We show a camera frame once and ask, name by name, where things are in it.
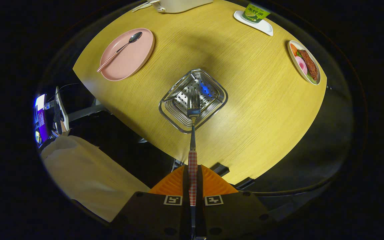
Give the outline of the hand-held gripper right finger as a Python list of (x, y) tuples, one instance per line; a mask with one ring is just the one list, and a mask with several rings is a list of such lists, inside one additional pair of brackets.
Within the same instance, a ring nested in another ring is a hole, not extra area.
[(238, 191), (211, 169), (198, 166), (198, 237), (258, 239), (273, 226), (273, 217), (254, 193)]

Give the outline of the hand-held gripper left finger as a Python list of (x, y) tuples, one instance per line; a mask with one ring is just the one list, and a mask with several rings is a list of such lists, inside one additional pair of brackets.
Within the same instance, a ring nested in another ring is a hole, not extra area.
[(191, 208), (188, 168), (166, 176), (157, 193), (135, 192), (112, 221), (127, 239), (189, 239)]

